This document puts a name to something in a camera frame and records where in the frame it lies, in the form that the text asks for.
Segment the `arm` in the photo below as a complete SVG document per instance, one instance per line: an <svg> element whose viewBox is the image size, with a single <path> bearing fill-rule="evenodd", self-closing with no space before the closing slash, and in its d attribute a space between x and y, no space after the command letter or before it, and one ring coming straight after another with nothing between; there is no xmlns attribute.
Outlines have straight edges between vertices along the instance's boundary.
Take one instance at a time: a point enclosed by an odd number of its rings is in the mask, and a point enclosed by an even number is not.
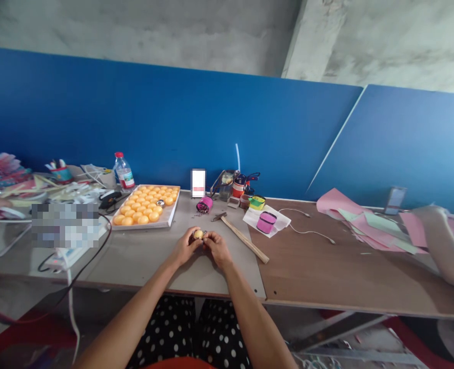
<svg viewBox="0 0 454 369"><path fill-rule="evenodd" d="M78 358L74 369L117 369L126 366L170 279L202 243L197 240L189 244L191 235L198 229L199 227L193 227L187 230L153 277Z"/></svg>
<svg viewBox="0 0 454 369"><path fill-rule="evenodd" d="M425 231L428 250L442 278L454 285L454 234L443 208L428 206L413 210Z"/></svg>
<svg viewBox="0 0 454 369"><path fill-rule="evenodd" d="M254 368L297 368L277 326L233 263L225 241L207 233L205 244L227 279L228 291Z"/></svg>

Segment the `black pants with white dots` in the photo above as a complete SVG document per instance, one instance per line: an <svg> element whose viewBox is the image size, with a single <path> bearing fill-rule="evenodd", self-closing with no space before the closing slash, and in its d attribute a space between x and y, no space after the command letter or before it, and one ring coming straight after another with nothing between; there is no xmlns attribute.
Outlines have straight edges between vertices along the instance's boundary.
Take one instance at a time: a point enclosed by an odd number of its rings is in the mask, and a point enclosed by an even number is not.
<svg viewBox="0 0 454 369"><path fill-rule="evenodd" d="M162 296L126 368L191 356L216 368L251 368L231 301L207 299L196 323L194 298Z"/></svg>

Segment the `blue wall panel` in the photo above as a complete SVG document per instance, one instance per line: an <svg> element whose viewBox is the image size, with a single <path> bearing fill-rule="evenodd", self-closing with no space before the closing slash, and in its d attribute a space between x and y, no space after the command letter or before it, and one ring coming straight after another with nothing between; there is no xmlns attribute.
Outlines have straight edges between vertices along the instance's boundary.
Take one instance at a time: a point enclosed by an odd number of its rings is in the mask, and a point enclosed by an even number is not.
<svg viewBox="0 0 454 369"><path fill-rule="evenodd" d="M383 207L391 186L408 188L405 208L454 212L454 94L369 85L308 195Z"/></svg>
<svg viewBox="0 0 454 369"><path fill-rule="evenodd" d="M0 152L34 170L113 166L190 187L190 169L261 172L265 196L305 190L362 89L0 49Z"/></svg>

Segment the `hand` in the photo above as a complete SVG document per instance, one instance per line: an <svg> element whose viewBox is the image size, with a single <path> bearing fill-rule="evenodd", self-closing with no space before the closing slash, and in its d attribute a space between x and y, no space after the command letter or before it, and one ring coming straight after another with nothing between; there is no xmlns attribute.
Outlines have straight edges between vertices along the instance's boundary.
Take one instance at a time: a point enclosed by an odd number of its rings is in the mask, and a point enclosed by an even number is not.
<svg viewBox="0 0 454 369"><path fill-rule="evenodd" d="M197 231L198 229L201 229L200 227L191 227L189 228L186 233L184 233L184 236L179 238L179 241L177 241L177 244L175 245L175 249L172 251L170 254L168 260L176 267L180 267L183 265L185 262L187 262L192 254L194 253L194 250L198 248L199 245L203 243L203 240L197 239L197 240L192 240L192 234Z"/></svg>
<svg viewBox="0 0 454 369"><path fill-rule="evenodd" d="M203 237L203 241L210 248L213 259L215 259L218 267L224 272L225 268L233 264L232 256L228 251L225 240L216 232L207 232Z"/></svg>

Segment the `tray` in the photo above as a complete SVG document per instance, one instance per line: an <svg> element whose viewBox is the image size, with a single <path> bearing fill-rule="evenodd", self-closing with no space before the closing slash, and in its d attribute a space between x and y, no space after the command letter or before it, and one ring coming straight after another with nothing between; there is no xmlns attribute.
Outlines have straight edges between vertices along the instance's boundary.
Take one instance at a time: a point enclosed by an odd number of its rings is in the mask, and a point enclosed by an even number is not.
<svg viewBox="0 0 454 369"><path fill-rule="evenodd" d="M127 231L127 230L135 230L135 229L154 229L154 228L170 227L170 225L172 224L172 220L174 218L174 213L175 213L175 208L177 207L177 202L179 201L179 197L181 196L181 188L179 186L173 186L173 185L170 185L170 184L157 184L157 185L156 184L153 184L153 185L152 184L140 184L140 185L136 186L136 189L129 196L133 196L135 191L138 190L139 188L143 187L143 186L146 186L146 187L147 186L156 186L156 187L166 186L166 187L176 188L178 190L177 199L175 200L173 205L164 207L164 211L160 215L160 218L159 218L158 222L148 223L148 224L115 225L114 224L114 217L116 215L119 215L121 213L121 208L123 206L125 206L124 203L126 201L123 201L123 203L121 204L119 209L112 216L112 220L111 220L111 222L112 222L112 230Z"/></svg>

